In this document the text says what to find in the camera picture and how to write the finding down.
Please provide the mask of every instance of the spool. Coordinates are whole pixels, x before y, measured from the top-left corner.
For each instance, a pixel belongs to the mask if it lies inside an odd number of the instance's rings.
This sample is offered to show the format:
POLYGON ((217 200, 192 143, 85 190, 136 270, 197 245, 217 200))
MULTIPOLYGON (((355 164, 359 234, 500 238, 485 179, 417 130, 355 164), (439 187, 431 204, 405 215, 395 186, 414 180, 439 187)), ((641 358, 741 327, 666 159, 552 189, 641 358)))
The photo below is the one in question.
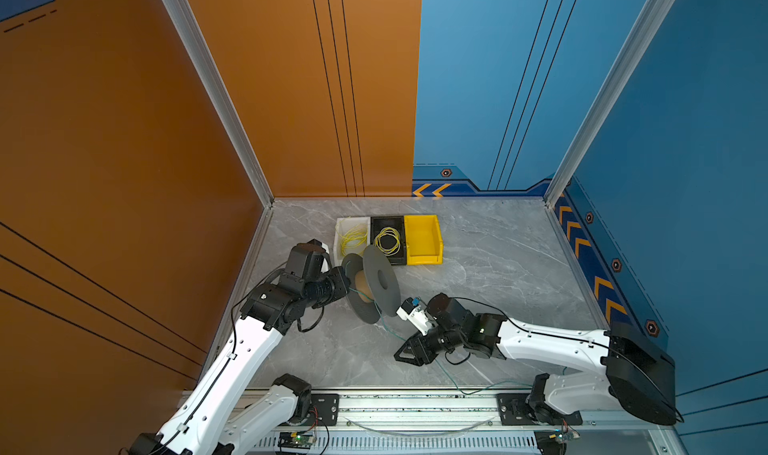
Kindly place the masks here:
POLYGON ((367 324, 379 321, 376 305, 379 305, 383 315, 397 315, 397 309, 402 303, 400 285, 395 271, 381 250, 369 245, 362 252, 362 257, 351 253, 344 257, 341 265, 353 289, 346 295, 347 302, 360 320, 367 324))

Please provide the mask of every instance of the orange chevron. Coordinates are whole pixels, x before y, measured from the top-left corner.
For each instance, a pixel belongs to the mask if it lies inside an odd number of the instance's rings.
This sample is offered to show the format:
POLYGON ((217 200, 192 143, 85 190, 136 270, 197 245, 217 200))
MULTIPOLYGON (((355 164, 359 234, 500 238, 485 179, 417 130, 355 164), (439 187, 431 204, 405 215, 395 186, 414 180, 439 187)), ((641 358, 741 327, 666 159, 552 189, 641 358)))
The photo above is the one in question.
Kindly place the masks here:
POLYGON ((589 242, 589 240, 580 239, 579 237, 576 237, 576 246, 574 247, 574 252, 576 253, 576 258, 578 258, 578 248, 581 245, 587 245, 588 247, 592 246, 592 244, 589 242))
POLYGON ((571 241, 571 229, 580 229, 581 225, 575 221, 569 221, 566 225, 568 226, 568 230, 565 232, 565 238, 568 239, 568 241, 571 241))
POLYGON ((614 309, 616 309, 616 310, 619 310, 619 311, 620 311, 621 313, 623 313, 624 315, 626 315, 626 314, 627 314, 627 311, 624 309, 624 307, 622 307, 621 305, 619 305, 619 304, 618 304, 618 303, 616 303, 615 301, 612 301, 612 300, 606 300, 606 301, 605 301, 605 320, 606 320, 608 323, 610 323, 610 309, 611 309, 611 308, 614 308, 614 309))
POLYGON ((560 224, 563 224, 563 212, 564 211, 573 211, 573 209, 571 209, 571 207, 566 207, 565 205, 560 207, 560 224))
POLYGON ((594 297, 600 300, 600 295, 598 295, 598 292, 600 291, 600 286, 608 287, 611 290, 615 290, 614 286, 604 278, 595 277, 594 278, 594 297))
POLYGON ((442 194, 440 194, 440 192, 445 190, 449 186, 451 186, 451 184, 446 183, 442 187, 438 188, 436 191, 433 191, 432 194, 435 195, 436 197, 442 197, 442 194))
POLYGON ((423 184, 423 185, 422 185, 421 187, 419 187, 419 188, 418 188, 416 191, 414 191, 414 192, 413 192, 413 194, 414 194, 414 195, 416 195, 417 197, 423 197, 424 195, 422 195, 422 190, 423 190, 424 188, 427 188, 429 185, 431 185, 431 183, 425 183, 425 184, 423 184))

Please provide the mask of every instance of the work surface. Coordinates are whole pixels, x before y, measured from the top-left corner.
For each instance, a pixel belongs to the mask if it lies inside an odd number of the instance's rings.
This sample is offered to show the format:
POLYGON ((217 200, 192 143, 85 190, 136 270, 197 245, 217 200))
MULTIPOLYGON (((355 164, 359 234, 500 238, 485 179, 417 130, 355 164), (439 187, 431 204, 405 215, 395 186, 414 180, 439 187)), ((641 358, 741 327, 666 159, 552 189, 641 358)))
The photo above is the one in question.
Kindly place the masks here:
MULTIPOLYGON (((274 215, 250 277, 254 287, 283 263, 293 245, 318 239, 332 248, 336 219, 380 214, 436 214, 445 243, 442 265, 395 267, 403 298, 428 301, 443 292, 469 297, 501 308, 510 317, 537 325, 573 329, 597 327, 552 229, 541 200, 448 198, 350 198, 277 200, 274 215)), ((493 311, 461 301, 475 314, 493 311)), ((307 310, 303 326, 312 325, 320 311, 307 310)), ((403 338, 416 328, 398 317, 387 317, 391 331, 403 338)), ((250 387, 268 387, 291 373, 314 387, 452 387, 437 363, 424 367, 395 362, 402 344, 381 321, 368 325, 354 314, 346 299, 326 307, 311 332, 292 327, 256 372, 250 387)), ((460 361, 458 349, 448 357, 460 361)), ((523 384, 547 371, 563 368, 537 361, 482 360, 460 366, 440 365, 459 386, 486 386, 513 379, 523 384)), ((504 383, 513 386, 520 383, 504 383)))

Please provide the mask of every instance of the thin teal wire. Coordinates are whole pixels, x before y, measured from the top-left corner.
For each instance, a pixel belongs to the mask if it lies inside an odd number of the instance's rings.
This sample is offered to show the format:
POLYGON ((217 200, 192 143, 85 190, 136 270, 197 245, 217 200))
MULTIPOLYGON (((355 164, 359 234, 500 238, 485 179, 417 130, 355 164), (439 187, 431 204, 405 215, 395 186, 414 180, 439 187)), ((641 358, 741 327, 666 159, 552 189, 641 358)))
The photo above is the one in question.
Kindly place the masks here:
MULTIPOLYGON (((368 298, 370 301, 373 301, 373 300, 372 300, 372 299, 371 299, 371 298, 370 298, 368 295, 366 295, 366 294, 362 293, 361 291, 355 290, 354 288, 350 288, 350 290, 351 290, 351 291, 355 291, 355 292, 359 293, 360 295, 364 296, 365 298, 368 298)), ((393 331, 389 330, 389 327, 386 325, 386 322, 384 321, 384 315, 382 315, 382 311, 381 311, 381 309, 379 309, 379 305, 377 305, 375 301, 373 301, 373 305, 374 305, 374 306, 376 307, 376 309, 379 311, 379 316, 381 317, 381 321, 382 321, 382 325, 384 326, 384 330, 388 331, 388 332, 389 332, 390 334, 392 334, 392 335, 395 335, 395 336, 396 336, 396 337, 398 337, 400 340, 402 340, 402 341, 406 341, 406 339, 405 339, 405 338, 403 338, 403 337, 401 337, 400 335, 396 334, 395 332, 393 332, 393 331)), ((453 377, 451 377, 451 374, 450 374, 450 373, 448 373, 448 372, 446 371, 446 369, 443 367, 443 365, 442 365, 442 364, 440 364, 440 361, 438 361, 438 360, 435 360, 435 363, 437 364, 437 366, 438 366, 438 367, 440 367, 440 370, 442 370, 442 373, 445 373, 445 374, 446 374, 446 376, 448 377, 448 379, 449 379, 449 380, 450 380, 450 381, 453 383, 453 386, 454 386, 454 387, 456 387, 456 390, 458 390, 458 391, 460 391, 460 392, 464 393, 465 395, 470 395, 470 394, 472 394, 472 393, 482 392, 482 391, 484 391, 484 390, 487 390, 488 388, 492 388, 492 387, 495 387, 496 385, 500 385, 500 384, 502 384, 502 383, 506 383, 506 382, 514 382, 514 383, 519 383, 519 384, 523 385, 524 387, 532 387, 532 385, 528 385, 527 383, 522 383, 522 382, 521 382, 521 381, 519 381, 519 380, 515 380, 515 379, 513 379, 513 378, 508 378, 508 379, 506 379, 506 380, 502 380, 502 381, 500 381, 500 382, 496 382, 496 383, 493 383, 492 385, 488 385, 487 387, 485 387, 485 388, 481 388, 480 390, 476 390, 476 391, 473 391, 473 392, 467 393, 467 392, 465 392, 464 390, 462 390, 461 388, 459 388, 459 387, 458 387, 458 384, 456 383, 456 381, 455 381, 455 380, 453 380, 453 377)))

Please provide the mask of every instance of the yellow wire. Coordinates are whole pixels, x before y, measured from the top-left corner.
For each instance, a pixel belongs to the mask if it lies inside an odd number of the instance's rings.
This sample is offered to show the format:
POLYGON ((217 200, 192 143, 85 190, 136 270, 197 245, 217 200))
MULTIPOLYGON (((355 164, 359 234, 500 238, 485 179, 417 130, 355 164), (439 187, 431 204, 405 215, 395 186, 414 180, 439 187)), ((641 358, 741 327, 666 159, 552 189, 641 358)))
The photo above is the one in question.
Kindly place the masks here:
POLYGON ((394 255, 400 250, 400 233, 398 230, 393 229, 392 227, 386 227, 376 236, 374 244, 376 244, 376 247, 378 247, 384 255, 388 257, 389 255, 394 255), (395 245, 390 249, 383 248, 381 244, 381 239, 386 236, 393 237, 395 239, 395 245))
POLYGON ((347 250, 360 247, 368 242, 368 224, 361 223, 349 229, 344 235, 339 234, 341 240, 341 256, 347 254, 347 250))

